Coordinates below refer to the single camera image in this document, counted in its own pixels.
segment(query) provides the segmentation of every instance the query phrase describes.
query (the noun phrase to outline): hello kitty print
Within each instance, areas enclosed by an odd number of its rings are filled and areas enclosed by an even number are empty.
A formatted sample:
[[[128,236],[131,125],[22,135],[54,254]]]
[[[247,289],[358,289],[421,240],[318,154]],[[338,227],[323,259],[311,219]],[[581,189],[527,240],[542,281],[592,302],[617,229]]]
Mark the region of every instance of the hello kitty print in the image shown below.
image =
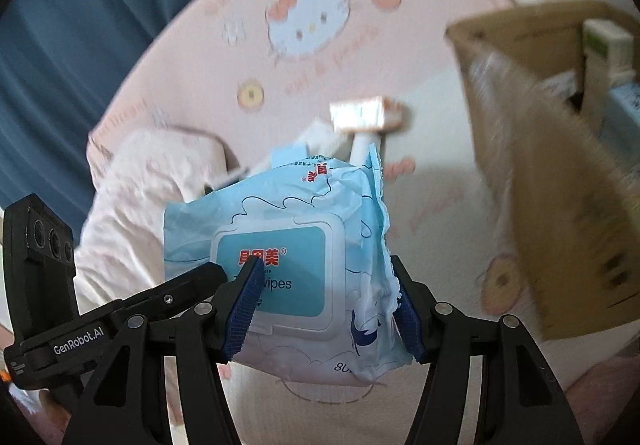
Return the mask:
[[[349,0],[278,0],[266,11],[276,57],[305,58],[322,50],[349,20]]]

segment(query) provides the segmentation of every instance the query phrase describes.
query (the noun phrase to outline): dark blue fabric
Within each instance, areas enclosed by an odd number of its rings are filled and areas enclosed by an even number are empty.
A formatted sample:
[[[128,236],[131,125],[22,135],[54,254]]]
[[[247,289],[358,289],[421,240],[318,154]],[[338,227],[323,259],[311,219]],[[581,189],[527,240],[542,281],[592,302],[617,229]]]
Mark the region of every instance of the dark blue fabric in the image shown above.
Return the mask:
[[[191,0],[13,0],[0,18],[0,206],[35,192],[74,231],[85,150],[143,51]]]

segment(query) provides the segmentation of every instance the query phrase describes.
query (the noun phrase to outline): camera lens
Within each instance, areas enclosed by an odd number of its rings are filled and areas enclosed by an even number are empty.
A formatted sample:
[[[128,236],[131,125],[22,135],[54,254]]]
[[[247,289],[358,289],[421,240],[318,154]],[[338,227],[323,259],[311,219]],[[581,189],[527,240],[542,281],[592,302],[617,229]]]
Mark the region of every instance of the camera lens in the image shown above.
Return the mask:
[[[33,238],[36,240],[36,245],[40,248],[44,246],[44,227],[40,220],[37,220],[33,226]]]
[[[65,257],[66,260],[71,263],[71,260],[73,259],[74,256],[74,251],[73,248],[71,248],[71,245],[69,244],[69,242],[65,243]]]
[[[56,259],[60,259],[60,240],[56,231],[49,232],[49,247],[51,248],[51,253],[53,257]]]

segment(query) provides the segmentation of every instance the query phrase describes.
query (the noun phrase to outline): wet wipes package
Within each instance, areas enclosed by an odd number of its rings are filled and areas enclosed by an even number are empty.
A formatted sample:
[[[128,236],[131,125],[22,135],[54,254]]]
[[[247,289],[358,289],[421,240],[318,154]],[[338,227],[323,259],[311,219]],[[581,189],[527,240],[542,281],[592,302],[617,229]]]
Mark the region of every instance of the wet wipes package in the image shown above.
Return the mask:
[[[311,156],[164,214],[167,279],[207,261],[232,281],[251,255],[264,290],[234,360],[285,380],[371,385],[410,364],[375,146],[363,167]]]

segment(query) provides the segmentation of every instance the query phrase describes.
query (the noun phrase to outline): white tube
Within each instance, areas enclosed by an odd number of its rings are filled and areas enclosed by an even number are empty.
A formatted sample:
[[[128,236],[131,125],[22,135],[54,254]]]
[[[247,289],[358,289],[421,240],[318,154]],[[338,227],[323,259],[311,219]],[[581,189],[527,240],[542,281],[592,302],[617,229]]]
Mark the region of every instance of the white tube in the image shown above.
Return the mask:
[[[351,147],[351,156],[349,163],[356,167],[361,167],[369,154],[370,144],[375,144],[380,150],[380,140],[382,136],[377,132],[357,132],[353,136],[353,146]]]

